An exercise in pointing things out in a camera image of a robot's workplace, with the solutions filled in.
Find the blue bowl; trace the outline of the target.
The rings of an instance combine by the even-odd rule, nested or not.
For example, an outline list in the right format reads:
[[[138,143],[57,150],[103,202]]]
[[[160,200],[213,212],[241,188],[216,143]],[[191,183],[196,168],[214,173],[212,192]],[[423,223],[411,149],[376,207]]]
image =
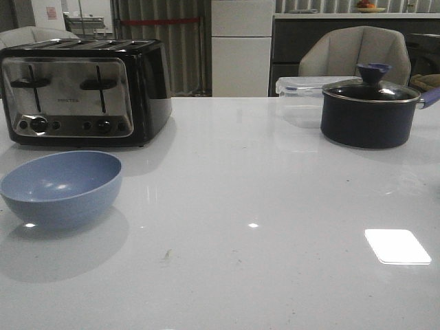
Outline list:
[[[104,213],[122,183],[122,162],[102,151],[66,151],[26,162],[1,179],[1,196],[24,223],[82,226]]]

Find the clear plastic food container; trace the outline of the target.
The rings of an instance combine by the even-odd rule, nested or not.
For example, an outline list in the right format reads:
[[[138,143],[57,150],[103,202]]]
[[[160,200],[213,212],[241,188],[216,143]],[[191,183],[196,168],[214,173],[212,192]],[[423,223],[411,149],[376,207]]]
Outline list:
[[[297,127],[319,129],[322,118],[324,85],[355,76],[297,76],[280,77],[275,92],[279,97],[278,112],[283,119]]]

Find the white refrigerator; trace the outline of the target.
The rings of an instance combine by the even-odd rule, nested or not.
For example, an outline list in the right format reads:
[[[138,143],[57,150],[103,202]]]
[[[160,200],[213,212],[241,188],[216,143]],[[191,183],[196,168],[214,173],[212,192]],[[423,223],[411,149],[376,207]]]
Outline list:
[[[212,1],[212,95],[266,97],[274,1]]]

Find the red barrier tape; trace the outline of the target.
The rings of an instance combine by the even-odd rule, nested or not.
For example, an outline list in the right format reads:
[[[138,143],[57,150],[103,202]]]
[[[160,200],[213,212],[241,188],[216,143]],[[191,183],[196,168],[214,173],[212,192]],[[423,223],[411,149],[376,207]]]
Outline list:
[[[177,25],[187,23],[198,23],[201,18],[184,18],[184,19],[151,19],[151,20],[121,20],[121,25],[126,26],[149,26],[149,25]]]

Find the dark blue saucepan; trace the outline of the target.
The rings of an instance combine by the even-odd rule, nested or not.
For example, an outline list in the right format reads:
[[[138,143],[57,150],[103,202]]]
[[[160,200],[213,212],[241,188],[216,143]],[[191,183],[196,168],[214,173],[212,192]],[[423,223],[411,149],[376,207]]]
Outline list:
[[[324,89],[320,129],[325,137],[363,149],[389,149],[406,143],[416,109],[439,101],[439,88],[419,93],[409,89],[401,100],[369,100],[341,95],[340,87]]]

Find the dark kitchen counter cabinet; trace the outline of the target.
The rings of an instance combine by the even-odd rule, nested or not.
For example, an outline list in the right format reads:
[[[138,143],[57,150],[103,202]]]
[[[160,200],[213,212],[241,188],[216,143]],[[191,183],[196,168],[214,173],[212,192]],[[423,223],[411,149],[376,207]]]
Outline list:
[[[439,73],[438,13],[276,14],[268,95],[276,95],[278,78],[298,75],[300,60],[324,34],[361,25],[401,32],[408,46],[413,76]]]

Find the beige chair right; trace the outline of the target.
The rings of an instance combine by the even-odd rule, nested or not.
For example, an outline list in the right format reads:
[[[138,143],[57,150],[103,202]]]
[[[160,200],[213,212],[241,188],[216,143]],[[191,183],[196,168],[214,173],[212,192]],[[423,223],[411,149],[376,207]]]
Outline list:
[[[370,63],[390,65],[384,80],[407,85],[411,64],[404,35],[366,25],[331,31],[303,56],[298,75],[357,76],[357,65]]]

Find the beige chair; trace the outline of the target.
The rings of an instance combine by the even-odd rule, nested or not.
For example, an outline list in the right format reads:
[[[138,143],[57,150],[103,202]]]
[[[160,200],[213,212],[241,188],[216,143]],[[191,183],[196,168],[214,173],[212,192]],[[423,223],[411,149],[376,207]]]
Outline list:
[[[370,63],[390,65],[384,80],[407,85],[411,64],[404,35],[366,25],[331,31],[303,56],[298,75],[357,76],[357,65]]]
[[[17,45],[26,45],[52,39],[79,39],[79,37],[66,30],[26,26],[2,32],[1,50]]]

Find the glass lid with blue knob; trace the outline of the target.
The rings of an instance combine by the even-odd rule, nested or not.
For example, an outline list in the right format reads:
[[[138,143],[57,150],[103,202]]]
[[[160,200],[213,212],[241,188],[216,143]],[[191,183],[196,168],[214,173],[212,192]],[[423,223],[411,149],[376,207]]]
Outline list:
[[[368,63],[356,65],[360,78],[341,80],[322,87],[325,96],[360,102],[410,102],[420,93],[407,86],[384,80],[393,68],[389,64]]]

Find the black and chrome toaster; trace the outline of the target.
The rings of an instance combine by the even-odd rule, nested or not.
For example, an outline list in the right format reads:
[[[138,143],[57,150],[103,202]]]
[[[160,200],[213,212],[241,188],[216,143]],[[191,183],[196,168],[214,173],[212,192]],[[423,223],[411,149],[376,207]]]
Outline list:
[[[142,146],[172,112],[166,50],[156,39],[5,48],[1,93],[9,136],[24,145]]]

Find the fruit plate on counter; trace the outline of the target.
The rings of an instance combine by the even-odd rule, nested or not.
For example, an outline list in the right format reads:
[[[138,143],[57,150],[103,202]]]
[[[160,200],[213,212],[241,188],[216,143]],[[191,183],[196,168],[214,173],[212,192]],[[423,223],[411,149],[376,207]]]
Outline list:
[[[377,7],[374,3],[369,0],[359,0],[355,4],[355,9],[361,13],[379,13],[384,12],[386,8]]]

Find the yellowish cloth item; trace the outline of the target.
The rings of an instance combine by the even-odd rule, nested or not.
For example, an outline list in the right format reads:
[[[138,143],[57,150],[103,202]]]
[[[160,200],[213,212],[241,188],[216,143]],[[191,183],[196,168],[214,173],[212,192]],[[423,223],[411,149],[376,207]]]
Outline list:
[[[410,78],[409,85],[420,91],[429,91],[440,86],[440,74],[416,74]]]

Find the beige chair left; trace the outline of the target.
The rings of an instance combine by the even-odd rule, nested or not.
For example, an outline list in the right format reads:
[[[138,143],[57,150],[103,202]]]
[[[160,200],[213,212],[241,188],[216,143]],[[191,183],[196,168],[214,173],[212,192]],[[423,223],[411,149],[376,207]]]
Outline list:
[[[2,32],[1,50],[17,45],[26,45],[52,39],[79,39],[79,37],[66,30],[26,26]]]

